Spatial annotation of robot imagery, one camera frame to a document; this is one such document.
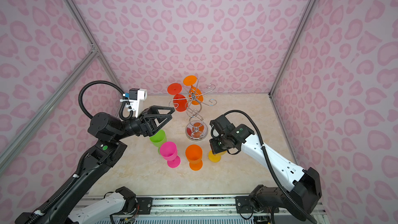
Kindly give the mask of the pink wine glass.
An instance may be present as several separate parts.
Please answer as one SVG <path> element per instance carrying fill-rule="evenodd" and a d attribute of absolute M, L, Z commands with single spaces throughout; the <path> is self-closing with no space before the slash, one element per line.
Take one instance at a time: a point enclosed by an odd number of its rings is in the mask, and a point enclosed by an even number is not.
<path fill-rule="evenodd" d="M 165 142 L 160 147 L 160 155 L 167 161 L 167 165 L 172 169 L 177 168 L 181 163 L 177 145 L 174 142 Z"/>

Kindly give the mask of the yellow wine glass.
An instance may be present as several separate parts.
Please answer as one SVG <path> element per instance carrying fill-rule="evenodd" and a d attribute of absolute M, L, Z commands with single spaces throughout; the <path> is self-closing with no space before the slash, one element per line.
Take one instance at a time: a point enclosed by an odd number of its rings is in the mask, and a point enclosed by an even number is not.
<path fill-rule="evenodd" d="M 223 151 L 223 152 L 218 153 L 218 154 L 214 154 L 214 153 L 212 152 L 212 150 L 211 150 L 211 151 L 209 151 L 209 153 L 208 153 L 208 158 L 209 158 L 209 160 L 210 160 L 211 162 L 213 162 L 213 163 L 218 163 L 218 162 L 221 160 L 222 156 L 223 156 L 225 153 L 226 153 L 226 151 Z"/>

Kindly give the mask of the chrome wire wine glass rack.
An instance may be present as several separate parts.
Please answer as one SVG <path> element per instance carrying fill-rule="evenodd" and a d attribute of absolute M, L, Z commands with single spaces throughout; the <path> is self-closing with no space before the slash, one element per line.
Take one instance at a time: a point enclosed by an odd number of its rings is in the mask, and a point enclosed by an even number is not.
<path fill-rule="evenodd" d="M 204 98 L 204 95 L 214 91 L 215 88 L 216 88 L 215 85 L 208 85 L 206 88 L 207 92 L 202 93 L 203 98 Z M 185 134 L 189 140 L 191 140 L 193 142 L 198 142 L 198 141 L 201 141 L 204 138 L 206 138 L 206 136 L 208 134 L 207 124 L 205 123 L 204 118 L 201 115 L 203 106 L 204 105 L 214 106 L 214 105 L 216 105 L 217 101 L 215 99 L 210 99 L 209 103 L 205 103 L 203 100 L 203 102 L 200 105 L 192 105 L 188 96 L 189 96 L 189 93 L 187 91 L 186 97 L 188 99 L 188 107 L 184 113 L 187 114 L 189 120 L 188 120 L 187 126 L 185 127 Z"/>

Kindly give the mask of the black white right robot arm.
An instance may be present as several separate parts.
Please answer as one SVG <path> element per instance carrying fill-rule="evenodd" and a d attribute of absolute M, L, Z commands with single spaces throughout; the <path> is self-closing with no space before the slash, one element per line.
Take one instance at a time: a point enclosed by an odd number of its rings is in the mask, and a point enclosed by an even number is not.
<path fill-rule="evenodd" d="M 244 115 L 253 127 L 245 124 L 235 126 L 226 114 L 211 120 L 209 143 L 212 153 L 216 155 L 231 149 L 243 152 L 268 169 L 276 183 L 275 187 L 258 185 L 240 209 L 250 209 L 253 213 L 268 212 L 274 223 L 275 211 L 284 208 L 302 222 L 317 223 L 312 212 L 322 197 L 319 173 L 314 168 L 304 169 L 272 149 L 263 141 L 250 116 L 243 111 L 237 112 Z"/>

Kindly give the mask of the red wine glass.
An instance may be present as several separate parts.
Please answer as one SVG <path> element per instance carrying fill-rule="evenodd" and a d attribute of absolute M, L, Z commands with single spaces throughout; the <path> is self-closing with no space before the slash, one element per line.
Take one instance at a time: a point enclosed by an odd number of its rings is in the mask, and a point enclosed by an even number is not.
<path fill-rule="evenodd" d="M 182 85 L 179 83 L 170 84 L 167 88 L 168 94 L 173 96 L 171 105 L 178 112 L 185 112 L 188 107 L 188 99 L 182 95 Z"/>

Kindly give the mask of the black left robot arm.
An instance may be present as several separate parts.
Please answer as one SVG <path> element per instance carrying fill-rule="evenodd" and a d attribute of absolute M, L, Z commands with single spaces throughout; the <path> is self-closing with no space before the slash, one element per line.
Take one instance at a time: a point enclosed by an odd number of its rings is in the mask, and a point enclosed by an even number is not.
<path fill-rule="evenodd" d="M 120 120 L 100 112 L 91 118 L 88 133 L 97 138 L 95 145 L 81 156 L 76 171 L 35 211 L 20 214 L 17 224 L 71 224 L 70 213 L 85 193 L 123 156 L 127 145 L 122 139 L 153 136 L 170 120 L 173 107 L 151 106 L 139 117 Z"/>

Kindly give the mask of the green wine glass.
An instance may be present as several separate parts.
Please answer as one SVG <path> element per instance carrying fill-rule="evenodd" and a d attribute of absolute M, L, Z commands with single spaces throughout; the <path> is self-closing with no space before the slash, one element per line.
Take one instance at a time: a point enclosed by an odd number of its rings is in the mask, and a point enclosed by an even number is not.
<path fill-rule="evenodd" d="M 164 130 L 160 130 L 155 135 L 150 137 L 151 143 L 158 148 L 158 153 L 160 153 L 161 146 L 167 142 L 167 136 Z"/>

